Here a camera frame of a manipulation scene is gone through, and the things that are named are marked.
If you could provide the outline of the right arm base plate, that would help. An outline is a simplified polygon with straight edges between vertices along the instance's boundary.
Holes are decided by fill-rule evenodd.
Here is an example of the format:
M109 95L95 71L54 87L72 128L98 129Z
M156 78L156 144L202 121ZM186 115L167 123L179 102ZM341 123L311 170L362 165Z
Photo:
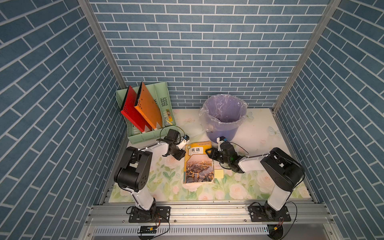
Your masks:
M252 222L291 222L291 215L286 206L279 211L260 205L249 205L248 212Z

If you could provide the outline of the yellow sticky note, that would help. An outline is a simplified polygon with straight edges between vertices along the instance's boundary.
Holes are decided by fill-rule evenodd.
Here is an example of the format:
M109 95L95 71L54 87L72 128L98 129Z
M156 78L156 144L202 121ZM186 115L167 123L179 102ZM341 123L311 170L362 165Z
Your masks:
M214 175L215 175L215 179L223 179L224 178L224 170L223 169L215 169Z

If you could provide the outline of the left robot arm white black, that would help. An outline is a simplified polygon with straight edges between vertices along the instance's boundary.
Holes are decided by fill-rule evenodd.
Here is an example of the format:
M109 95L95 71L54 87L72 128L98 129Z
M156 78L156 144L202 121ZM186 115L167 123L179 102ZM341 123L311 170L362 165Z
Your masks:
M114 182L135 200L134 210L141 214L153 215L156 200L147 188L153 158L172 156L177 161L185 157L185 146L189 143L188 135L181 135L170 129L164 138L157 139L153 145L142 149L127 147L122 160L114 173Z

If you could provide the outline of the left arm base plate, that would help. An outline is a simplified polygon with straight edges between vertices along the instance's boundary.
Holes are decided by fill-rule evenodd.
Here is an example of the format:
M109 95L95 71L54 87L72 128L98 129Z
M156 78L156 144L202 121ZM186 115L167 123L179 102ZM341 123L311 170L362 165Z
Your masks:
M171 207L160 206L149 211L144 211L137 207L126 210L129 223L167 223L170 220Z

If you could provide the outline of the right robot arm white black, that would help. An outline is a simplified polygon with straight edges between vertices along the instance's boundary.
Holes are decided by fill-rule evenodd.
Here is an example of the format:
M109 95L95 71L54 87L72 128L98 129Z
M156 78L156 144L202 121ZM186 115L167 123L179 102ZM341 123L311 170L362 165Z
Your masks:
M267 154L246 157L240 156L232 143L220 140L217 148L210 148L205 152L210 159L226 164L238 174L266 171L275 183L265 203L265 209L270 213L282 210L293 190L305 179L302 165L280 148L273 148Z

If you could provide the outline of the English textbook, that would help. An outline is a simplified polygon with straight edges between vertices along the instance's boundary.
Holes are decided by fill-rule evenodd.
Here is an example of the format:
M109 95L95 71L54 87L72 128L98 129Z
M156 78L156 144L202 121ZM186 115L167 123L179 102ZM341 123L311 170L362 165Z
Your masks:
M186 145L184 184L211 183L214 181L214 163L206 150L212 148L210 141Z

